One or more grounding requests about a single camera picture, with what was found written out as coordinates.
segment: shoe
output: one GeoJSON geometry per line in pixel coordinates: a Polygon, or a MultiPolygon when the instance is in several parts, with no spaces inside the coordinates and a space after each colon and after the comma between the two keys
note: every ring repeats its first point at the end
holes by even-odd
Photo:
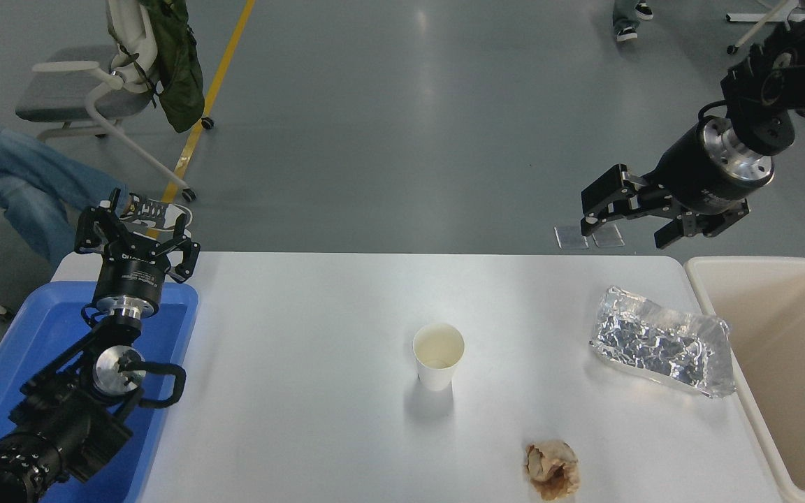
{"type": "Polygon", "coordinates": [[[651,7],[648,7],[648,3],[646,3],[646,2],[636,3],[635,15],[639,16],[640,20],[652,20],[652,19],[654,19],[654,13],[651,12],[651,7]]]}
{"type": "Polygon", "coordinates": [[[631,41],[633,38],[638,37],[639,34],[635,32],[635,28],[632,28],[632,26],[617,31],[617,42],[631,41]]]}
{"type": "Polygon", "coordinates": [[[178,204],[155,201],[138,194],[129,194],[129,209],[121,214],[124,223],[147,227],[156,231],[169,232],[175,229],[180,214],[185,214],[185,226],[191,223],[191,210],[178,204]]]}

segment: blue plastic tray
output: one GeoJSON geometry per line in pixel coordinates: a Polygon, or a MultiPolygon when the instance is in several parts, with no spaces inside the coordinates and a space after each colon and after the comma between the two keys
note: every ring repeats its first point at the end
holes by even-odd
{"type": "MultiPolygon", "coordinates": [[[[19,388],[63,350],[89,332],[80,308],[92,300],[93,282],[59,281],[29,294],[0,344],[0,439],[13,428],[8,413],[24,395],[19,388]]],[[[167,283],[160,311],[143,319],[143,331],[132,344],[145,360],[182,363],[194,327],[198,294],[188,284],[167,283]]],[[[173,379],[150,375],[145,397],[167,398],[173,379]]],[[[136,408],[126,421],[132,438],[98,474],[83,484],[74,478],[54,484],[42,503],[96,501],[125,503],[138,499],[168,409],[136,408]]]]}

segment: crumpled paper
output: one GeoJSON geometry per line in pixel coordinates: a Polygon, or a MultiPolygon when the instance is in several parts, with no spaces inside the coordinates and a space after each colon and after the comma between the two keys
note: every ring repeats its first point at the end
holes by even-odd
{"type": "Polygon", "coordinates": [[[527,446],[527,475],[545,501],[570,496],[579,489],[579,461],[562,440],[527,446]]]}

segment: white paper cup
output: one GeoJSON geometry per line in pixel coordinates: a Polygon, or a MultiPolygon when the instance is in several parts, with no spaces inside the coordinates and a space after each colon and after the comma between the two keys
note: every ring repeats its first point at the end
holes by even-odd
{"type": "Polygon", "coordinates": [[[412,350],[421,384],[431,391],[440,391],[449,386],[456,373],[464,354],[464,338],[448,323],[433,323],[415,334],[412,350]]]}

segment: jeans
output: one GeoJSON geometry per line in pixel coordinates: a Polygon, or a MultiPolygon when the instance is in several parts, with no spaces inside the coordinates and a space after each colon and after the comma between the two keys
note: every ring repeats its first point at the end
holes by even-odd
{"type": "Polygon", "coordinates": [[[639,0],[614,0],[614,33],[624,28],[639,28],[639,16],[635,6],[639,0]]]}
{"type": "Polygon", "coordinates": [[[119,210],[129,200],[125,184],[0,125],[0,207],[33,252],[53,268],[73,251],[76,236],[62,201],[85,210],[114,189],[121,192],[119,210]]]}

